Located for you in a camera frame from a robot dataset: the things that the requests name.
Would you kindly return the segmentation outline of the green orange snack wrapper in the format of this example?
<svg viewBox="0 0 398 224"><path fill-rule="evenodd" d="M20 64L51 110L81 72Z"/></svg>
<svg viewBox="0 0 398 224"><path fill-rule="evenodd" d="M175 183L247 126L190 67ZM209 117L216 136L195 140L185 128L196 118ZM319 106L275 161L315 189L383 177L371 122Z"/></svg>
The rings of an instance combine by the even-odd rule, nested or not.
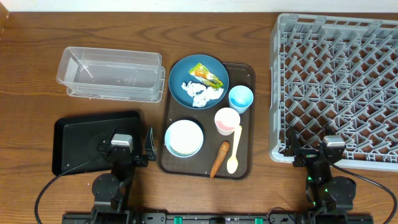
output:
<svg viewBox="0 0 398 224"><path fill-rule="evenodd" d="M215 90L224 87L224 83L201 63L197 63L188 73L202 84L212 87Z"/></svg>

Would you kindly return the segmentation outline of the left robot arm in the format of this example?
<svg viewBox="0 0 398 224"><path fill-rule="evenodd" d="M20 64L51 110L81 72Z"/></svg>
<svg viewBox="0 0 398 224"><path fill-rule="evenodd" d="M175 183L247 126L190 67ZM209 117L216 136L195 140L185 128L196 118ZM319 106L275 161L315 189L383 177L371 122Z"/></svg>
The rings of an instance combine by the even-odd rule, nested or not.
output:
<svg viewBox="0 0 398 224"><path fill-rule="evenodd" d="M110 137L98 144L97 150L111 164L111 172L93 182L90 223L142 223L142 215L128 206L128 199L136 168L147 167L157 159L153 129L149 128L144 147L135 146L134 140L132 134L112 130Z"/></svg>

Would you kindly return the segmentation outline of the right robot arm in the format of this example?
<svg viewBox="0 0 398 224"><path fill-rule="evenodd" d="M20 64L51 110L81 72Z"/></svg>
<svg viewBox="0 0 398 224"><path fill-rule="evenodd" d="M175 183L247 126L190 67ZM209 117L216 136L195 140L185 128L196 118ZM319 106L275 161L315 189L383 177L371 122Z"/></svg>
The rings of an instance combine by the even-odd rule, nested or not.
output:
<svg viewBox="0 0 398 224"><path fill-rule="evenodd" d="M294 167L307 170L306 195L313 208L295 218L295 223L348 223L353 209L356 182L344 176L332 176L331 166L341 160L346 144L329 127L315 149L303 148L293 128L287 131L284 156L293 157Z"/></svg>

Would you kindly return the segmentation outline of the pink white cup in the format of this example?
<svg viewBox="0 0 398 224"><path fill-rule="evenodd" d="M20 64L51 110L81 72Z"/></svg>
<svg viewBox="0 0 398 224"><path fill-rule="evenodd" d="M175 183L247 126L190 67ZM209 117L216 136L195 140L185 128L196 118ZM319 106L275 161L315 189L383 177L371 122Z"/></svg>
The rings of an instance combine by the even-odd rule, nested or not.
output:
<svg viewBox="0 0 398 224"><path fill-rule="evenodd" d="M228 136L240 125L240 115L232 108L222 108L215 114L215 125L217 131L223 135Z"/></svg>

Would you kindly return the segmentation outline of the white tissue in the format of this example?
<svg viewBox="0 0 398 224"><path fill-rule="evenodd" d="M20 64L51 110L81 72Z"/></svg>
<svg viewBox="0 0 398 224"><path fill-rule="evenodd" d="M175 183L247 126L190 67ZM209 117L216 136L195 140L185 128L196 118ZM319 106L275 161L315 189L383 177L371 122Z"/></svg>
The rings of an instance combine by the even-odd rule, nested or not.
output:
<svg viewBox="0 0 398 224"><path fill-rule="evenodd" d="M182 89L193 98L192 106L194 108L204 108L210 100L219 99L223 92L223 88L214 89L201 83L182 83Z"/></svg>

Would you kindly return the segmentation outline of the dark blue plate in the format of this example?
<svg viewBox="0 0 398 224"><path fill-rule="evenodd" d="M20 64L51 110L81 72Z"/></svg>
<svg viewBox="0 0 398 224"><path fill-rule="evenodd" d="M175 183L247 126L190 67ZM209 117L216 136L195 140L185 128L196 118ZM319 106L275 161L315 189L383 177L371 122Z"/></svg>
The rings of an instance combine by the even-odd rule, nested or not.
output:
<svg viewBox="0 0 398 224"><path fill-rule="evenodd" d="M178 103L187 108L197 109L197 107L193 107L193 97L189 96L189 94L182 88L183 83L199 83L199 81L188 72L197 63L201 63L202 65L204 65L224 84L224 92L221 94L221 96L218 99L210 100L203 107L203 109L211 108L212 106L218 104L226 96L226 92L229 88L229 74L226 70L226 67L214 57L211 57L209 55L196 54L187 56L179 60L170 71L169 90L173 98Z"/></svg>

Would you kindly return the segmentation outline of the light blue cup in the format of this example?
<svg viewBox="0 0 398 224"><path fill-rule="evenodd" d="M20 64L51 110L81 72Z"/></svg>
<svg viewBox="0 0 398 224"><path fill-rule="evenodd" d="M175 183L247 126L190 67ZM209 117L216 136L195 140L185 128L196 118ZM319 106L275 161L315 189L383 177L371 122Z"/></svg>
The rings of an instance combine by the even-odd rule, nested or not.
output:
<svg viewBox="0 0 398 224"><path fill-rule="evenodd" d="M252 90L244 85L234 86L228 95L229 106L239 114L243 114L253 103Z"/></svg>

